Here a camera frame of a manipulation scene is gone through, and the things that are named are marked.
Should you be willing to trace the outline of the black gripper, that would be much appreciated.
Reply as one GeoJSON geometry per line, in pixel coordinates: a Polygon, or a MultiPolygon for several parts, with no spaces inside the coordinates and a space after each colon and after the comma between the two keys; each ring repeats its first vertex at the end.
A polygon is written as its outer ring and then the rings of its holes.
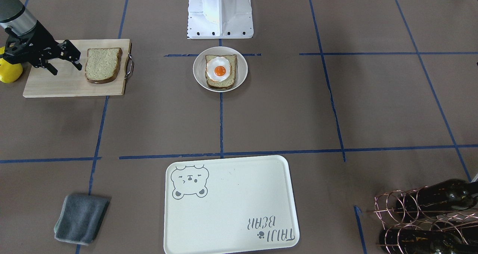
{"type": "Polygon", "coordinates": [[[52,34],[37,21],[36,25],[27,33],[19,35],[11,26],[5,29],[9,35],[5,45],[3,58],[10,64],[29,62],[35,68],[48,70],[52,75],[57,75],[58,70],[49,63],[51,59],[62,59],[71,62],[80,71],[82,64],[79,62],[81,53],[71,41],[59,43],[52,34]]]}

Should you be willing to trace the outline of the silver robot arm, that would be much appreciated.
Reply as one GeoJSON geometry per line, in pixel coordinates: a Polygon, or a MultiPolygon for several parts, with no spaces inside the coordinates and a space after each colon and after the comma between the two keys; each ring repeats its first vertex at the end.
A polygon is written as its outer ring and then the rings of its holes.
{"type": "Polygon", "coordinates": [[[57,75],[58,70],[49,60],[61,59],[82,70],[78,48],[69,40],[57,42],[20,0],[0,0],[0,24],[8,35],[1,53],[7,63],[30,63],[57,75]]]}

